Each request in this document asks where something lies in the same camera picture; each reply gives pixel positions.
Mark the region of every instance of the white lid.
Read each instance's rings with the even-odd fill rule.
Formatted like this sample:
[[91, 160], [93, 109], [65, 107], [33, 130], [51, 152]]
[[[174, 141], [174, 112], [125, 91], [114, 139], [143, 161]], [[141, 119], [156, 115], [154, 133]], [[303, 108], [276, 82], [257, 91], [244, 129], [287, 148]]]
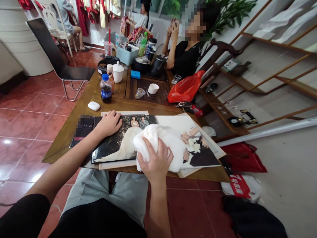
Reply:
[[124, 68], [122, 65], [120, 65], [119, 61], [117, 61], [117, 64], [113, 65], [113, 71], [116, 71], [116, 72], [124, 71]]
[[112, 71], [112, 70], [113, 70], [112, 64], [107, 64], [107, 70], [109, 70], [109, 71]]

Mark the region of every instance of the sandal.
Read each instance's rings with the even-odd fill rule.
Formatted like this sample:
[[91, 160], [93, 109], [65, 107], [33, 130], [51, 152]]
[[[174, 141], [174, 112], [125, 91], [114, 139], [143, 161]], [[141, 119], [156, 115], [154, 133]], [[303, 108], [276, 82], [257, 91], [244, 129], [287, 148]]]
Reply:
[[90, 49], [88, 49], [87, 47], [84, 47], [85, 49], [84, 50], [81, 50], [81, 51], [90, 51]]

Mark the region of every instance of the black kettle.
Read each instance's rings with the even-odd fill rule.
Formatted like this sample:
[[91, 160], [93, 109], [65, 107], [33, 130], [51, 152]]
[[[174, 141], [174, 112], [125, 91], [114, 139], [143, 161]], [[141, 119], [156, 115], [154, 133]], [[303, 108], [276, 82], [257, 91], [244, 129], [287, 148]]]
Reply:
[[165, 55], [159, 55], [154, 59], [150, 69], [150, 76], [159, 77], [164, 72], [164, 67], [167, 61], [164, 56]]

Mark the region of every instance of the green bottle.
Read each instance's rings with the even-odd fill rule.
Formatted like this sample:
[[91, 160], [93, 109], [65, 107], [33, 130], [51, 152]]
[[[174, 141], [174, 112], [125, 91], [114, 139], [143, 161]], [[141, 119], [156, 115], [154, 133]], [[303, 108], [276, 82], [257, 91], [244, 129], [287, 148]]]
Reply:
[[140, 49], [139, 49], [139, 53], [138, 53], [139, 57], [142, 57], [143, 54], [144, 54], [145, 47], [146, 47], [146, 42], [148, 41], [147, 35], [148, 35], [148, 33], [145, 32], [143, 37], [142, 37], [141, 44], [140, 44]]

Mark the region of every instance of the chair leg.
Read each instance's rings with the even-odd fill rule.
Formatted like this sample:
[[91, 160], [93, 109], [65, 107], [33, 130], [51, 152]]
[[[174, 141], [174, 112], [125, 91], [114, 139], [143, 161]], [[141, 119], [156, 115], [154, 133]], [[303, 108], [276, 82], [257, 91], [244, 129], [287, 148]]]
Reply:
[[74, 37], [74, 35], [73, 35], [73, 43], [74, 43], [74, 48], [75, 48], [75, 51], [77, 52], [77, 47], [76, 47], [76, 43], [75, 43], [75, 37]]
[[70, 43], [69, 43], [69, 40], [66, 39], [67, 41], [67, 44], [68, 44], [68, 48], [69, 48], [69, 52], [70, 52], [70, 56], [73, 57], [73, 53], [72, 53], [72, 48], [70, 47]]
[[[70, 83], [72, 84], [72, 88], [75, 89], [74, 86], [73, 86], [73, 81], [70, 81]], [[79, 90], [79, 88], [77, 88], [75, 90]]]
[[71, 100], [71, 99], [68, 98], [67, 91], [66, 91], [66, 86], [65, 86], [65, 82], [64, 82], [64, 80], [62, 80], [63, 88], [64, 88], [64, 92], [65, 92], [65, 96], [66, 96], [67, 100], [69, 100], [69, 101], [75, 101], [75, 100], [76, 100], [78, 94], [80, 93], [80, 90], [82, 89], [82, 86], [84, 85], [84, 82], [85, 82], [85, 81], [82, 81], [82, 82], [80, 83], [80, 86], [79, 86], [79, 89], [78, 89], [78, 92], [77, 92], [76, 96], [74, 97], [73, 100]]

